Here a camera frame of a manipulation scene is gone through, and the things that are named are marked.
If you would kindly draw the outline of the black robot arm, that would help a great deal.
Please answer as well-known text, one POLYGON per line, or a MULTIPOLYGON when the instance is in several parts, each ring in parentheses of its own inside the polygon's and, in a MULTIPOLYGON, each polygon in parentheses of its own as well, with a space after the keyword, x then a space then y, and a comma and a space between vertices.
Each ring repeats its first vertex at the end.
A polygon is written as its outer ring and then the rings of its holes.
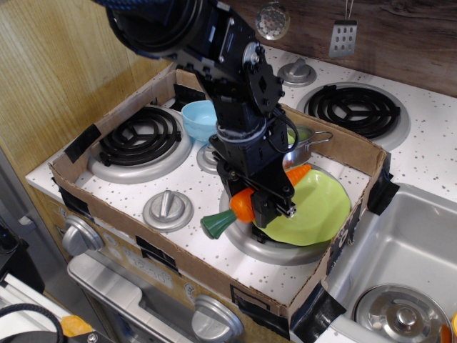
POLYGON ((167 59, 195 74, 216 111, 210 138, 230 195, 253 189, 264 228, 292 216, 294 188, 283 170, 293 122, 280 105, 283 82, 255 31, 220 1, 103 1, 111 30, 135 54, 167 59))

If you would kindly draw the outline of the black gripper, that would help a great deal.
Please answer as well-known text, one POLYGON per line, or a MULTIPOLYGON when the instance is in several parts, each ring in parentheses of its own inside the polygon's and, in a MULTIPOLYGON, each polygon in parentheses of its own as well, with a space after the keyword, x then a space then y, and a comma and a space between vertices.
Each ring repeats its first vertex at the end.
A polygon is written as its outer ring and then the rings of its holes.
POLYGON ((261 123, 248 133, 218 128, 209 143, 226 193, 233 197, 247 187, 254 189, 251 204, 257 227, 265 229, 276 217, 296 213, 295 190, 283 170, 289 151, 287 124, 261 123))

